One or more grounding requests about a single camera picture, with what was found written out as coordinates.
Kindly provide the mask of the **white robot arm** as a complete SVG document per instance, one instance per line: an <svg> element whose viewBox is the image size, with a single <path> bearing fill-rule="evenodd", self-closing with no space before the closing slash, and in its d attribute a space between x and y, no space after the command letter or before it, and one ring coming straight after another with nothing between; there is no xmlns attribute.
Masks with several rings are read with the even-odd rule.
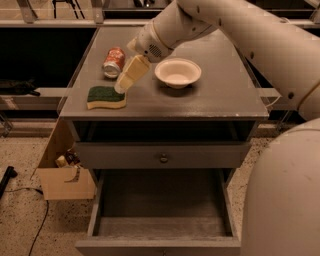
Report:
<svg viewBox="0 0 320 256"><path fill-rule="evenodd" d="M272 141L247 186L241 256L320 256L320 39L246 0L173 0L134 38L143 55L116 82L126 92L151 62L221 30L305 122Z"/></svg>

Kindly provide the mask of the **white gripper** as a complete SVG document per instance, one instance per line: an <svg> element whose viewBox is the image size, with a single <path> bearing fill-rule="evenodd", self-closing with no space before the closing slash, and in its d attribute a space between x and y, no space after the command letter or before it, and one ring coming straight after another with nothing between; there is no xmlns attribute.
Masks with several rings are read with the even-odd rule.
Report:
<svg viewBox="0 0 320 256"><path fill-rule="evenodd" d="M150 62L161 62L172 53L172 50L160 40L152 21L139 31L137 36L127 44L127 48L141 55L135 55L125 64L114 86L115 91L119 94L126 93L149 71Z"/></svg>

